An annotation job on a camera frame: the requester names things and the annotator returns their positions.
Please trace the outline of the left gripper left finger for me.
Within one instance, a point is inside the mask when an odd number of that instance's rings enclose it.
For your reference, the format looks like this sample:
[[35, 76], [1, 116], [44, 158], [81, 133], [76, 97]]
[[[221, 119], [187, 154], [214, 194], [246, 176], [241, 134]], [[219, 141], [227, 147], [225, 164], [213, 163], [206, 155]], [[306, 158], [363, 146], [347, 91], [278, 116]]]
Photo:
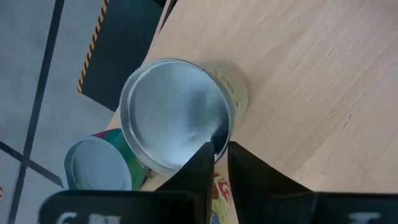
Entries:
[[158, 189], [65, 190], [39, 210], [40, 224], [209, 224], [215, 168], [214, 145], [204, 143]]

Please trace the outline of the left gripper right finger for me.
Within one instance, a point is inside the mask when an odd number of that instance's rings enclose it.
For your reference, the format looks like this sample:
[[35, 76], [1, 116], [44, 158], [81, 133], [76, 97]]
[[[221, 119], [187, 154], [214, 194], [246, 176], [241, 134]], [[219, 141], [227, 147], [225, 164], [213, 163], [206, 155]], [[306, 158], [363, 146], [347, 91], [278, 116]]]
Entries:
[[239, 224], [398, 224], [398, 194], [312, 191], [237, 142], [228, 175]]

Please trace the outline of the spaghetti sauce can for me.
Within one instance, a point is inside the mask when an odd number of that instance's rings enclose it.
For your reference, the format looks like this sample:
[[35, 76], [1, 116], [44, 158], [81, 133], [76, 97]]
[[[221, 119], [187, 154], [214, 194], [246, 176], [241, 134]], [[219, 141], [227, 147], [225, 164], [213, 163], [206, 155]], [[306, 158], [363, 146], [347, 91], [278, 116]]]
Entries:
[[229, 182], [214, 173], [210, 224], [238, 224]]

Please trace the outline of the yellow green label can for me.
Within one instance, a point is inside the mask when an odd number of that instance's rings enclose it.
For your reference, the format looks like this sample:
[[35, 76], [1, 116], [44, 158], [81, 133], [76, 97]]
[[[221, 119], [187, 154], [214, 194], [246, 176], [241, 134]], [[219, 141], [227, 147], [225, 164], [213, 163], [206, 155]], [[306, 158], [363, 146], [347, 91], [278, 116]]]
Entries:
[[125, 82], [119, 120], [137, 158], [173, 176], [206, 142], [213, 143], [215, 162], [223, 157], [249, 97], [247, 77], [234, 63], [159, 58]]

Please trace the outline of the green magenta label can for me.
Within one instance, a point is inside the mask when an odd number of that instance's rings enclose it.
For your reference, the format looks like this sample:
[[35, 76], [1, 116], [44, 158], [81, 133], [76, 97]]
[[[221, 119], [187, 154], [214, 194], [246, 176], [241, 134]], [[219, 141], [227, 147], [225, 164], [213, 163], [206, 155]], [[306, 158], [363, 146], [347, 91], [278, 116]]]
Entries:
[[119, 128], [76, 142], [63, 168], [62, 182], [70, 190], [140, 190], [150, 177]]

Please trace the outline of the wooden shelf board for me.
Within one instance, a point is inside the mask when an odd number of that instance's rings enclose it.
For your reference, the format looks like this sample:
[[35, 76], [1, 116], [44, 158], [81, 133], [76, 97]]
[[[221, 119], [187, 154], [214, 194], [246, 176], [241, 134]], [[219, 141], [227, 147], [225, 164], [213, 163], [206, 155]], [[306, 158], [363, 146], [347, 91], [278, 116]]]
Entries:
[[233, 140], [291, 179], [398, 194], [398, 0], [177, 0], [156, 58], [237, 68]]

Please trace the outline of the wide hazard-striped black mat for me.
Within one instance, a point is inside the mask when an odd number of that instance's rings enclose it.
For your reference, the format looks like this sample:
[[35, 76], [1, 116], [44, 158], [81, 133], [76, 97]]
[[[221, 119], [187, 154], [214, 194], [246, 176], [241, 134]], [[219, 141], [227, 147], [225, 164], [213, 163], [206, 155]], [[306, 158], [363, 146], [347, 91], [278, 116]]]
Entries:
[[103, 0], [77, 90], [116, 111], [130, 74], [143, 63], [178, 0]]

